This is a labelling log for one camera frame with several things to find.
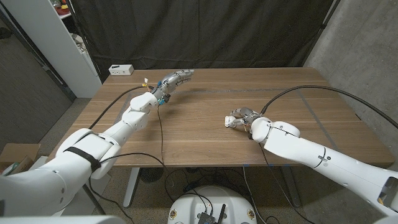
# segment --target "power strip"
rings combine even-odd
[[[132,65],[112,65],[108,70],[111,75],[131,75],[134,68]]]

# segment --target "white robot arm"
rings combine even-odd
[[[280,157],[311,167],[336,183],[350,189],[380,212],[398,216],[398,172],[371,166],[315,142],[300,138],[293,125],[272,122],[261,114],[240,108],[231,112],[225,125],[249,126],[253,140]]]
[[[190,80],[193,70],[168,74],[150,93],[133,98],[120,122],[103,133],[80,129],[59,147],[55,159],[35,170],[0,176],[0,214],[6,217],[53,215],[72,200],[92,177],[100,179],[113,164],[109,157],[136,131],[146,127],[150,109],[167,102],[175,87]]]

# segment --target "black curtain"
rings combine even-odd
[[[333,0],[72,0],[102,81],[135,69],[296,67]]]

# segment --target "white table leg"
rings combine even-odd
[[[139,167],[131,168],[129,183],[127,184],[126,194],[124,195],[123,207],[128,208],[131,206],[132,196],[134,195],[134,189],[138,184]]]

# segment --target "desk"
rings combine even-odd
[[[156,86],[173,71],[135,70],[131,76],[109,76],[61,142],[76,130],[87,128],[120,93],[142,85],[145,77],[150,85]],[[244,106],[260,111],[273,96],[297,85],[328,86],[328,83],[314,68],[196,69],[192,81],[178,86],[170,101],[159,108],[165,165],[264,166],[266,162],[258,144],[248,139],[242,127],[226,128],[224,117]],[[141,88],[122,97],[93,130],[103,132],[119,121],[129,100],[145,91]],[[301,137],[359,161],[382,167],[394,162],[394,156],[335,92],[293,91],[273,102],[265,116],[293,124],[301,130]],[[160,146],[160,125],[154,109],[147,127],[133,134],[121,153],[146,152],[161,158]],[[297,165],[269,152],[267,159],[274,166]],[[160,167],[160,164],[146,156],[125,156],[115,166]]]

